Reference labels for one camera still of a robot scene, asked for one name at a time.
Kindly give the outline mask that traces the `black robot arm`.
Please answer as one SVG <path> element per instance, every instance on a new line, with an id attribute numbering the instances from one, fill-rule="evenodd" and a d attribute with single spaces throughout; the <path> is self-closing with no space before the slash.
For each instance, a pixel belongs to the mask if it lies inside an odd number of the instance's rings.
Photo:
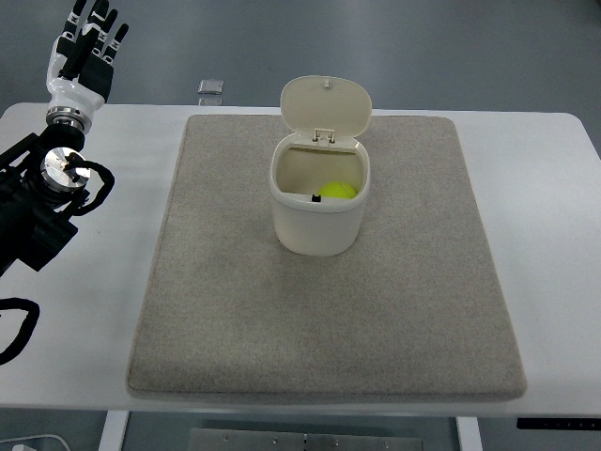
<path id="1" fill-rule="evenodd" d="M 77 234 L 71 219 L 114 188 L 113 173 L 81 155 L 84 144 L 78 127 L 55 123 L 1 154 L 1 272 L 17 260 L 41 270 Z"/>

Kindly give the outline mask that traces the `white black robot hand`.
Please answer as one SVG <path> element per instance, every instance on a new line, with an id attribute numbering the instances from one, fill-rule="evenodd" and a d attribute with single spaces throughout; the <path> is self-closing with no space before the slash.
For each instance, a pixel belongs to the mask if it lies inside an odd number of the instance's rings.
<path id="1" fill-rule="evenodd" d="M 114 29 L 118 12 L 99 0 L 85 11 L 74 3 L 54 42 L 46 75 L 51 95 L 46 123 L 63 123 L 89 132 L 94 114 L 108 101 L 114 61 L 129 26 Z"/>

